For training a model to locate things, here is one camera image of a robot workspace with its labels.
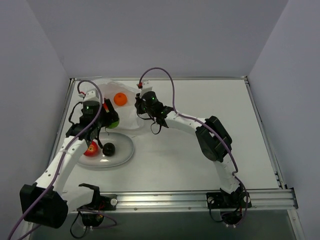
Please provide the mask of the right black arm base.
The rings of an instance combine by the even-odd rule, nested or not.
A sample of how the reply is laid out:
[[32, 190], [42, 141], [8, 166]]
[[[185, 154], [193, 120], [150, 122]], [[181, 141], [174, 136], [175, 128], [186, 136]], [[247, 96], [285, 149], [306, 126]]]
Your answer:
[[237, 227], [252, 207], [250, 194], [241, 190], [240, 193], [207, 192], [207, 207], [210, 218], [226, 227]]

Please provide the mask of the red fake apple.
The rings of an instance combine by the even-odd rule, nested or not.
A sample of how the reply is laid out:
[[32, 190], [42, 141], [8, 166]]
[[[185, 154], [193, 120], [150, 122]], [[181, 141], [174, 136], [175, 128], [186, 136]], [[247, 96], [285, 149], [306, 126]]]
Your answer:
[[94, 157], [98, 153], [99, 153], [98, 144], [95, 141], [92, 141], [83, 155], [86, 156], [86, 157]]

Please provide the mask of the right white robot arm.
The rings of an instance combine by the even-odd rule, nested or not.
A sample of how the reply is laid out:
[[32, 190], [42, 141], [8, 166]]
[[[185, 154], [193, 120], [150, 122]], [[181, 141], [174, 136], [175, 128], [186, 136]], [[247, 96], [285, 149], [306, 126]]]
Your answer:
[[217, 117], [195, 118], [177, 113], [173, 107], [163, 105], [154, 91], [138, 93], [135, 100], [137, 114], [147, 114], [160, 128], [176, 129], [196, 136], [202, 154], [215, 165], [225, 205], [232, 207], [240, 199], [250, 201], [244, 184], [236, 176], [238, 166], [231, 153], [232, 138]]

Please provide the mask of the green fake fruit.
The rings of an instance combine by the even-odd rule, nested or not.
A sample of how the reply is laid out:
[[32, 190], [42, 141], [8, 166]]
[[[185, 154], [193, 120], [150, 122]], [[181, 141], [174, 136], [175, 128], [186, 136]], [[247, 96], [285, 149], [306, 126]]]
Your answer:
[[116, 119], [116, 120], [113, 120], [106, 128], [107, 129], [114, 129], [116, 128], [120, 123], [120, 119]]

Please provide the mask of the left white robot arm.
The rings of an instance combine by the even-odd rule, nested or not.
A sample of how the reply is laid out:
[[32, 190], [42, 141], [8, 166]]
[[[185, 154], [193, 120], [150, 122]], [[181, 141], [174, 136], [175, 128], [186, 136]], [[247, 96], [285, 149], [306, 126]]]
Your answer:
[[101, 128], [115, 128], [119, 115], [111, 101], [86, 100], [82, 115], [65, 134], [63, 144], [45, 172], [19, 193], [23, 220], [58, 229], [72, 211], [86, 207], [98, 209], [102, 197], [98, 186], [81, 183], [79, 190], [63, 197], [63, 189], [80, 157], [92, 142], [98, 141]]

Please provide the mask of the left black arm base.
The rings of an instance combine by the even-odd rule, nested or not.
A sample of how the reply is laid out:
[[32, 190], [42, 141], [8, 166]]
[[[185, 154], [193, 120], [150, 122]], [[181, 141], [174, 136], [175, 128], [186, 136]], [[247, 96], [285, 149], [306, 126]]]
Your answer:
[[118, 225], [117, 221], [105, 215], [105, 211], [115, 211], [118, 204], [116, 194], [101, 195], [94, 203], [78, 208], [83, 225], [92, 229], [111, 228]]

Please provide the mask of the white plastic bag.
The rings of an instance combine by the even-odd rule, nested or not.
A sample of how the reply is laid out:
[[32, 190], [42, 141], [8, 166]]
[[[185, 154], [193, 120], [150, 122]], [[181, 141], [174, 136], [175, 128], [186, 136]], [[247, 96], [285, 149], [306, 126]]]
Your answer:
[[[98, 78], [96, 80], [88, 80], [81, 85], [77, 86], [79, 93], [86, 93], [89, 90], [97, 89], [99, 92], [99, 103], [101, 104], [100, 97], [103, 99], [110, 99], [115, 111], [119, 116], [120, 130], [135, 131], [144, 126], [144, 122], [137, 115], [135, 107], [136, 94], [138, 90], [120, 81], [111, 80], [108, 78]], [[114, 96], [117, 93], [124, 93], [127, 96], [127, 104], [124, 106], [117, 106], [114, 103]]]

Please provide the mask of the dark fake fruit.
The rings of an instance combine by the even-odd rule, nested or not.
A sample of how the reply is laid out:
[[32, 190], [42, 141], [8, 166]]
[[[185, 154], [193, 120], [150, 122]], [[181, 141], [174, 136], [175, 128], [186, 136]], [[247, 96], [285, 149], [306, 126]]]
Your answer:
[[107, 142], [103, 145], [102, 153], [107, 157], [112, 157], [116, 152], [116, 147], [113, 143]]

